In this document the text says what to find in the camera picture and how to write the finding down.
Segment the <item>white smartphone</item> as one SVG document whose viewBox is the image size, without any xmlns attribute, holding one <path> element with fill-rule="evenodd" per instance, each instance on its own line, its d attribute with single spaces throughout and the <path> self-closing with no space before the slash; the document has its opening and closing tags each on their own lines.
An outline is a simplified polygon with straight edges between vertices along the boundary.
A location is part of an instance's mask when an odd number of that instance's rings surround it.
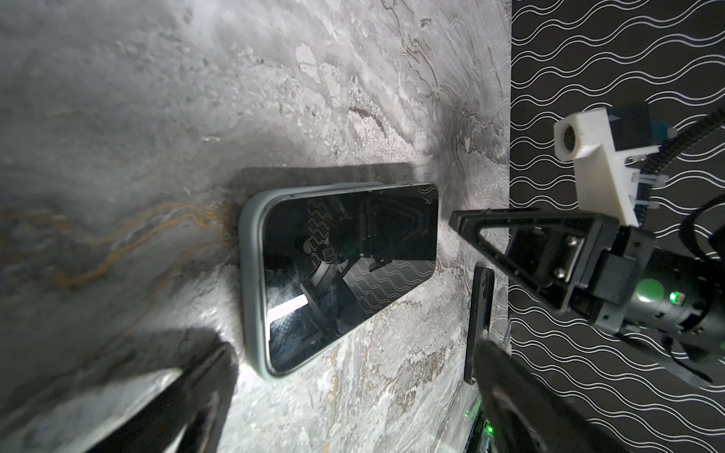
<svg viewBox="0 0 725 453">
<path fill-rule="evenodd" d="M 430 279 L 438 211 L 433 183 L 274 202 L 261 244 L 269 373 L 291 374 Z"/>
</svg>

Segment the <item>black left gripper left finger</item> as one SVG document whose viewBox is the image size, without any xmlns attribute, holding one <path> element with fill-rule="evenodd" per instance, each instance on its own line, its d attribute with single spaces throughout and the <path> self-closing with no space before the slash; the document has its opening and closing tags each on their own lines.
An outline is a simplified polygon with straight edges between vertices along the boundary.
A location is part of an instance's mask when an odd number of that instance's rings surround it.
<svg viewBox="0 0 725 453">
<path fill-rule="evenodd" d="M 238 377 L 234 347 L 216 344 L 92 452 L 215 452 Z"/>
</svg>

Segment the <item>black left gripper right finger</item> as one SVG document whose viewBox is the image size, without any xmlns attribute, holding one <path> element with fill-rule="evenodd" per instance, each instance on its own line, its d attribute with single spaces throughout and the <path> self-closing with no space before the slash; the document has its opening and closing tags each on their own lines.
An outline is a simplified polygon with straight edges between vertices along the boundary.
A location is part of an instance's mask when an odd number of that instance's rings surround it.
<svg viewBox="0 0 725 453">
<path fill-rule="evenodd" d="M 497 344 L 479 341 L 473 364 L 496 451 L 623 451 L 617 439 L 589 424 Z"/>
</svg>

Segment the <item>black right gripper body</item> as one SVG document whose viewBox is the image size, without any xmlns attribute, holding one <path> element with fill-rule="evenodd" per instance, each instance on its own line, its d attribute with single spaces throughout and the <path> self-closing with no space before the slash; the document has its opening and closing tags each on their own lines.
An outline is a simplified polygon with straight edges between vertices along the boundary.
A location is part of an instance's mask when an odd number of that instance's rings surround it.
<svg viewBox="0 0 725 453">
<path fill-rule="evenodd" d="M 622 227 L 602 252 L 585 292 L 583 316 L 610 334 L 657 330 L 689 354 L 724 352 L 724 269 L 655 245 Z"/>
</svg>

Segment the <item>light blue phone case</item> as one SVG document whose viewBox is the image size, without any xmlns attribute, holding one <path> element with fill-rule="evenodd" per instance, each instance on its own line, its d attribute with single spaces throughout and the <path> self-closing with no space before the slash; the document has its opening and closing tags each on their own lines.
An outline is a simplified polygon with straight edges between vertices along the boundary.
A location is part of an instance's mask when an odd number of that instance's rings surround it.
<svg viewBox="0 0 725 453">
<path fill-rule="evenodd" d="M 245 356 L 249 365 L 268 382 L 285 379 L 269 364 L 269 348 L 265 306 L 265 285 L 262 271 L 262 224 L 267 212 L 286 199 L 332 196 L 356 192 L 372 192 L 400 188 L 400 183 L 347 182 L 328 185 L 280 188 L 262 191 L 252 196 L 238 214 L 237 238 L 240 254 L 241 304 L 244 325 Z"/>
</svg>

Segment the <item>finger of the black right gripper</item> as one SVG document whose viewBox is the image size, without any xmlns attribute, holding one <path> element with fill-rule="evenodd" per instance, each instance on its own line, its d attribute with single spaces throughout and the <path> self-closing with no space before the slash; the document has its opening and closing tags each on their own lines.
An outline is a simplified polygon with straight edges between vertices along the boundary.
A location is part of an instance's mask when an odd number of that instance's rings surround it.
<svg viewBox="0 0 725 453">
<path fill-rule="evenodd" d="M 538 303 L 566 313 L 589 286 L 619 220 L 590 211 L 453 211 L 449 225 Z"/>
</svg>

